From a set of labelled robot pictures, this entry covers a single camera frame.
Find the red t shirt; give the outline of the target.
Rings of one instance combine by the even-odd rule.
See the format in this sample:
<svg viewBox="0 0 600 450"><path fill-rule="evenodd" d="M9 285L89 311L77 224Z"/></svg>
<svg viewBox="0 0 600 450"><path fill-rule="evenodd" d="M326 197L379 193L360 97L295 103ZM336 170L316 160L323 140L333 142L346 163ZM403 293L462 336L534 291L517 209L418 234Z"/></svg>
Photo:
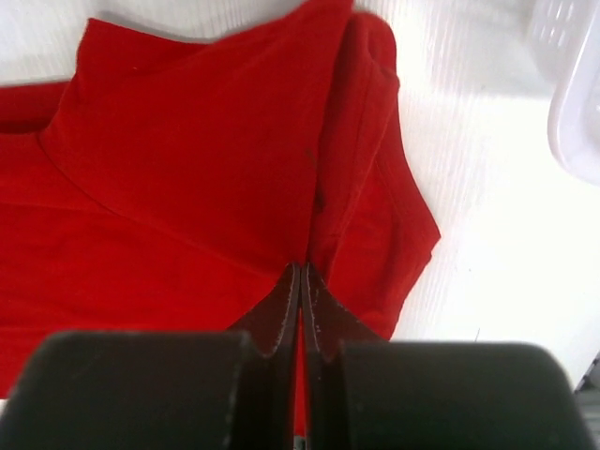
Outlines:
<svg viewBox="0 0 600 450"><path fill-rule="evenodd" d="M1 395L68 332L219 333L300 268L390 341L440 238L404 154L397 43L306 1L212 43L91 20L66 82L1 91Z"/></svg>

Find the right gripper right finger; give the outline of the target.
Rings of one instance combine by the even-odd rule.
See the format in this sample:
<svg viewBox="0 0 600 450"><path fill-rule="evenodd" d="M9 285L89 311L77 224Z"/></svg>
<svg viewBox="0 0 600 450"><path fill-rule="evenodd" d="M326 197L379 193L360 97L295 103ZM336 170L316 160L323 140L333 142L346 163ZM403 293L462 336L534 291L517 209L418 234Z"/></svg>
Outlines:
<svg viewBox="0 0 600 450"><path fill-rule="evenodd" d="M390 342L301 276L310 449L588 449L562 368L528 344Z"/></svg>

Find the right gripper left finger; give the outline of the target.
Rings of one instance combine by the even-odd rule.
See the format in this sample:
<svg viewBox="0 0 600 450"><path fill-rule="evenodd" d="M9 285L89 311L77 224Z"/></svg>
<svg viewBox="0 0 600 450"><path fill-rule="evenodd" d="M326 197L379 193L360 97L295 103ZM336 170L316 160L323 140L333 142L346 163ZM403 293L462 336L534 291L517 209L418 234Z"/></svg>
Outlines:
<svg viewBox="0 0 600 450"><path fill-rule="evenodd" d="M300 268L219 333L68 332L30 358L5 449L290 449Z"/></svg>

